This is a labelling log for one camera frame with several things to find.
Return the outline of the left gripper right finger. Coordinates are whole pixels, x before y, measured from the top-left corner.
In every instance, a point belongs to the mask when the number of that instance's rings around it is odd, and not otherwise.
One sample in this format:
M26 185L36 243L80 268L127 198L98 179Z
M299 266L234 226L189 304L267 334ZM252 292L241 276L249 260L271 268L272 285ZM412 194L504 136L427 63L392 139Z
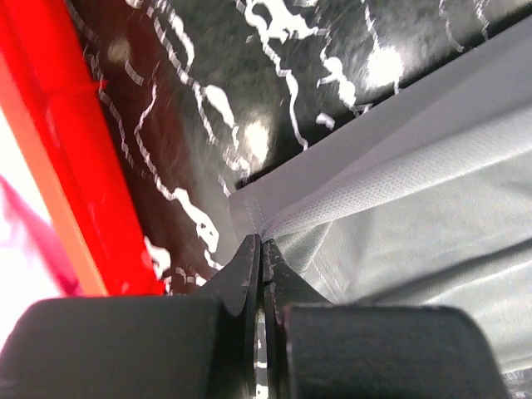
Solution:
M449 307L335 305L262 246L272 398L506 398L479 327Z

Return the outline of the dark grey t-shirt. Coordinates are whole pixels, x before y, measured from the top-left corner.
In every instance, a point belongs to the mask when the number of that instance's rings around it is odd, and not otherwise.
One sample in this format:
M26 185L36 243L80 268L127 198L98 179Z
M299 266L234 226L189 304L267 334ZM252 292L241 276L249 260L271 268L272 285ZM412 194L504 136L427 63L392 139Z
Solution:
M327 299L446 305L504 372L531 365L531 21L230 196Z

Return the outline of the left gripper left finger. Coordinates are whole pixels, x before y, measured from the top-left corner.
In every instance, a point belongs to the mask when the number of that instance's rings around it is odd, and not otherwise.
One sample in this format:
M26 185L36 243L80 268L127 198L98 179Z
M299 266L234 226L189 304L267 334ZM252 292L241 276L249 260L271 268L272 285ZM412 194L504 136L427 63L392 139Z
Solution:
M261 243L196 292L34 303L1 352L4 398L250 398Z

